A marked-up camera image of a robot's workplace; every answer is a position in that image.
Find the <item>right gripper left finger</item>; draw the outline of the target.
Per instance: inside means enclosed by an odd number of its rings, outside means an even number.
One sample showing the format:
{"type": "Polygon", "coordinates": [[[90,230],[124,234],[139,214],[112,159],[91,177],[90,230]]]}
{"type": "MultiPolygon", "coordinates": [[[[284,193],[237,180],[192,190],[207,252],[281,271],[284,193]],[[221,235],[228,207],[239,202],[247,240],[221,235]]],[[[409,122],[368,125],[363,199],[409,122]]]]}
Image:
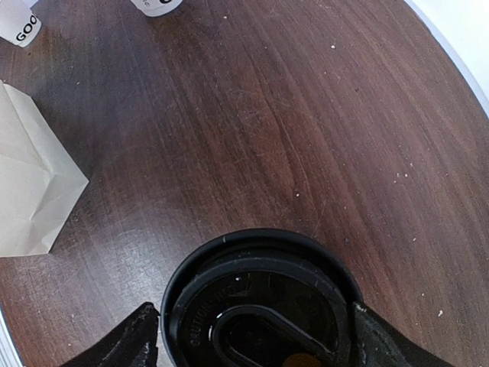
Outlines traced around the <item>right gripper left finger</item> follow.
{"type": "Polygon", "coordinates": [[[145,302],[94,346],[80,353],[65,367],[157,365],[159,312],[145,302]]]}

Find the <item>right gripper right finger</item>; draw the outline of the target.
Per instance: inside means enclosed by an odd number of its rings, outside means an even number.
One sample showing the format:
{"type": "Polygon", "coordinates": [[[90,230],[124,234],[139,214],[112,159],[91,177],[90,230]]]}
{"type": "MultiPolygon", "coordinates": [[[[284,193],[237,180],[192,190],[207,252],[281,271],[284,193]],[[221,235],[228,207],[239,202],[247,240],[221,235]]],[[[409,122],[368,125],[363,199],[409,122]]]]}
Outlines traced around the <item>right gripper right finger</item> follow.
{"type": "Polygon", "coordinates": [[[452,364],[421,348],[361,302],[352,306],[356,366],[449,367],[452,364]]]}

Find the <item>black plastic cup lid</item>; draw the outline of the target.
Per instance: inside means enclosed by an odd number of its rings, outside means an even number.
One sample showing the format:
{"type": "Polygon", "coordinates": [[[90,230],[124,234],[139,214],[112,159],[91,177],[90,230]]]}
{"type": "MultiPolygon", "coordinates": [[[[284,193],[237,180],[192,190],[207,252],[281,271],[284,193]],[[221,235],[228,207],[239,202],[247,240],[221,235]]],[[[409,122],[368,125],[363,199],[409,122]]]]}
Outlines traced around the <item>black plastic cup lid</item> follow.
{"type": "Polygon", "coordinates": [[[346,266],[295,232],[245,229],[198,247],[177,267],[161,304],[175,366],[321,366],[357,362],[351,307],[362,299],[346,266]]]}

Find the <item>brown paper bag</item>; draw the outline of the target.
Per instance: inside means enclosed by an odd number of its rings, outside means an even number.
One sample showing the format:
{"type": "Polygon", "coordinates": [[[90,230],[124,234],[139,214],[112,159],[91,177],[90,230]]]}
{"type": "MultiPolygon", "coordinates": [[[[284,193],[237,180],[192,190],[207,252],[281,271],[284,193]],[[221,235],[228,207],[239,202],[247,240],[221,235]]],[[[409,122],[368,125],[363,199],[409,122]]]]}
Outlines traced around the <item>brown paper bag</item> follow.
{"type": "Polygon", "coordinates": [[[1,256],[47,254],[88,179],[33,99],[1,85],[1,256]]]}

